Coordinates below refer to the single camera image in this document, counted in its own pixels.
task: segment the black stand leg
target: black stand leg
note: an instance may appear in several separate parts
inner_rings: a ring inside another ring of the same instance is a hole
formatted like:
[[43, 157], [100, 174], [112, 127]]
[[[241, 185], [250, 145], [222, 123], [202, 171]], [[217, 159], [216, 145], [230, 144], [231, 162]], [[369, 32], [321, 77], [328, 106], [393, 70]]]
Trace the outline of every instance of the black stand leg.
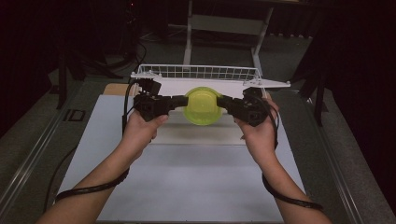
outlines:
[[326, 84], [327, 72], [322, 72], [318, 82], [317, 100], [315, 102], [314, 117], [320, 127], [323, 126], [321, 121], [321, 112], [323, 108], [324, 86]]
[[61, 109], [67, 98], [67, 78], [66, 78], [66, 61], [64, 57], [64, 48], [60, 47], [59, 52], [59, 100], [57, 109]]

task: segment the yellow-green object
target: yellow-green object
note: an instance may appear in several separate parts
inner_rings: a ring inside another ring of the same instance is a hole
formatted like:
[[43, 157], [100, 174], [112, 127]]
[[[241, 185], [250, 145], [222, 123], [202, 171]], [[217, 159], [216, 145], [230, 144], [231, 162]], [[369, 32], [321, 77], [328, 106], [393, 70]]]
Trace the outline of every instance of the yellow-green object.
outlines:
[[197, 87], [189, 92], [189, 104], [184, 107], [184, 117], [196, 125], [209, 125], [216, 122], [222, 115], [218, 107], [218, 92], [208, 87]]

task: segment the metal wire basket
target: metal wire basket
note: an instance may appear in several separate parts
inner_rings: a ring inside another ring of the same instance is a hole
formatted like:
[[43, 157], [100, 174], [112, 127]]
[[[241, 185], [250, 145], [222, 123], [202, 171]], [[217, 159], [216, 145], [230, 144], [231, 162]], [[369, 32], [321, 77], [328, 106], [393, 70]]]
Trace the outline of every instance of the metal wire basket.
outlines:
[[136, 75], [141, 77], [157, 75], [161, 77], [204, 78], [240, 81], [247, 81], [262, 77], [259, 70], [252, 67], [181, 64], [141, 64]]

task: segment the hand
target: hand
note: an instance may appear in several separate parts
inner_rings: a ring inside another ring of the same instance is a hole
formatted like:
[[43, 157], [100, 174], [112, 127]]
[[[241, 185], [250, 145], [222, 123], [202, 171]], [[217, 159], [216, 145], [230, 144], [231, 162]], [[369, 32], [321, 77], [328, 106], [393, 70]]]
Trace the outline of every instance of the hand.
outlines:
[[[271, 100], [271, 97], [263, 98], [267, 101], [269, 105], [273, 106], [277, 111], [279, 107]], [[271, 109], [271, 113], [276, 119], [276, 111]], [[256, 127], [252, 127], [246, 122], [240, 119], [234, 119], [235, 123], [241, 128], [243, 136], [247, 144], [247, 149], [249, 150], [253, 160], [259, 165], [269, 158], [275, 156], [275, 130], [273, 123], [269, 117], [265, 121]]]
[[129, 117], [118, 148], [127, 150], [128, 156], [132, 158], [132, 161], [136, 160], [151, 139], [157, 136], [157, 129], [167, 120], [168, 116], [162, 115], [146, 122], [140, 116], [140, 113], [135, 110]]

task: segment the finger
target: finger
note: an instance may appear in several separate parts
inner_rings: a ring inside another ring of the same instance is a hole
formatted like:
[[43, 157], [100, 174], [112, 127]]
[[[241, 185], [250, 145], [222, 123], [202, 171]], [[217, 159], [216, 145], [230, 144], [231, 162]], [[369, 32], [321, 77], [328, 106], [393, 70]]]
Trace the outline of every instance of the finger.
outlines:
[[265, 95], [262, 98], [264, 98], [265, 100], [267, 100], [267, 99], [268, 100], [272, 100], [272, 97], [271, 97], [271, 95], [270, 95], [270, 93], [268, 91], [265, 92]]
[[252, 129], [248, 123], [242, 121], [241, 119], [233, 118], [233, 121], [239, 126], [243, 135], [247, 135], [247, 132]]
[[131, 114], [131, 116], [129, 117], [129, 119], [132, 119], [132, 118], [137, 118], [137, 120], [145, 121], [145, 120], [143, 119], [143, 117], [140, 115], [140, 112], [139, 112], [138, 110], [134, 110], [134, 112]]
[[157, 137], [157, 130], [155, 130], [154, 134], [152, 135], [151, 139], [155, 139]]
[[161, 115], [153, 120], [150, 121], [150, 124], [154, 125], [155, 129], [159, 128], [161, 125], [165, 124], [168, 120], [169, 116]]
[[274, 119], [276, 119], [277, 117], [277, 113], [279, 111], [279, 106], [277, 106], [276, 103], [274, 103], [274, 101], [272, 100], [268, 100], [268, 105], [271, 106], [270, 110], [271, 110], [271, 114], [273, 115]]

